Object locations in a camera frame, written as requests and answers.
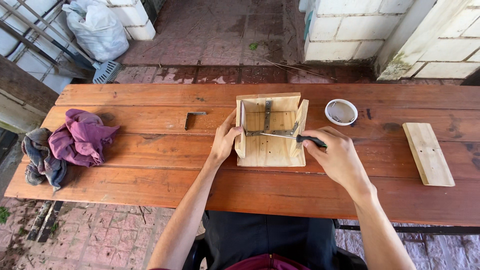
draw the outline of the rake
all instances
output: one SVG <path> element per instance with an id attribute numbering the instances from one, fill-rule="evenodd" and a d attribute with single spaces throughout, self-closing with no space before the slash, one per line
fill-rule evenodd
<path id="1" fill-rule="evenodd" d="M 105 63 L 98 63 L 94 60 L 92 60 L 88 55 L 86 55 L 81 49 L 76 47 L 67 37 L 62 35 L 59 31 L 57 31 L 51 24 L 49 24 L 47 21 L 45 21 L 40 15 L 38 15 L 33 9 L 31 9 L 23 0 L 17 0 L 21 5 L 23 5 L 29 12 L 31 12 L 35 17 L 37 17 L 38 20 L 43 22 L 48 28 L 50 28 L 55 34 L 57 34 L 59 37 L 61 37 L 65 42 L 67 42 L 72 48 L 74 48 L 82 57 L 79 56 L 73 56 L 71 53 L 69 53 L 68 50 L 65 49 L 65 47 L 61 46 L 58 42 L 56 42 L 51 36 L 49 36 L 47 33 L 45 33 L 42 29 L 38 28 L 35 24 L 30 22 L 27 18 L 25 18 L 23 15 L 21 15 L 19 12 L 16 11 L 12 6 L 7 4 L 4 0 L 0 0 L 0 5 L 4 7 L 6 10 L 10 11 L 12 14 L 17 16 L 22 22 L 27 24 L 30 28 L 34 29 L 37 31 L 40 35 L 42 35 L 44 38 L 46 38 L 48 41 L 53 43 L 55 46 L 59 47 L 61 50 L 69 54 L 77 64 L 80 66 L 84 66 L 85 62 L 88 61 L 95 69 L 95 76 L 93 78 L 94 84 L 106 84 L 106 83 L 112 83 L 117 75 L 119 74 L 120 71 L 123 70 L 125 67 L 124 65 L 114 62 L 114 61 L 107 61 Z"/>

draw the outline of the forearm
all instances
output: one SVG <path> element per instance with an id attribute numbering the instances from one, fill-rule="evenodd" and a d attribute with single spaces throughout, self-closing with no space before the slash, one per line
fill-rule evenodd
<path id="1" fill-rule="evenodd" d="M 207 159 L 197 178 L 168 221 L 147 269 L 182 269 L 202 219 L 208 194 L 220 162 Z"/>
<path id="2" fill-rule="evenodd" d="M 368 268 L 415 269 L 378 201 L 376 189 L 373 186 L 372 189 L 372 193 L 363 194 L 355 202 Z"/>

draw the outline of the wooden box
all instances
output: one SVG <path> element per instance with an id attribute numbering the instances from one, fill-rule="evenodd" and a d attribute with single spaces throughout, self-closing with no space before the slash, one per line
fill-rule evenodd
<path id="1" fill-rule="evenodd" d="M 300 93 L 237 96 L 237 122 L 249 133 L 283 131 L 281 135 L 296 137 L 305 130 L 308 100 L 299 107 Z M 237 166 L 242 167 L 303 167 L 305 154 L 301 143 L 294 139 L 244 133 L 235 138 Z"/>

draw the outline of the black chair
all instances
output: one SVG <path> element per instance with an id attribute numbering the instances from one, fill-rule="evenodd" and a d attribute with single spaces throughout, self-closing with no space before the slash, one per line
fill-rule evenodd
<path id="1" fill-rule="evenodd" d="M 367 270 L 367 265 L 362 258 L 340 247 L 337 247 L 335 257 L 338 260 L 339 270 Z M 183 264 L 183 270 L 199 270 L 204 258 L 212 259 L 203 233 L 195 237 L 185 264 Z"/>

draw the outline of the white bowl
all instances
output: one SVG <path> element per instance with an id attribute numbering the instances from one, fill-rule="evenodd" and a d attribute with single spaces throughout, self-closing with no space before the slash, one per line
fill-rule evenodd
<path id="1" fill-rule="evenodd" d="M 343 123 L 338 122 L 330 117 L 330 114 L 332 114 L 332 117 L 338 117 L 343 121 Z M 325 116 L 328 118 L 328 120 L 330 120 L 330 122 L 336 125 L 350 125 L 351 123 L 355 122 L 358 115 L 359 112 L 357 111 L 357 108 L 350 101 L 344 99 L 334 99 L 325 107 Z"/>

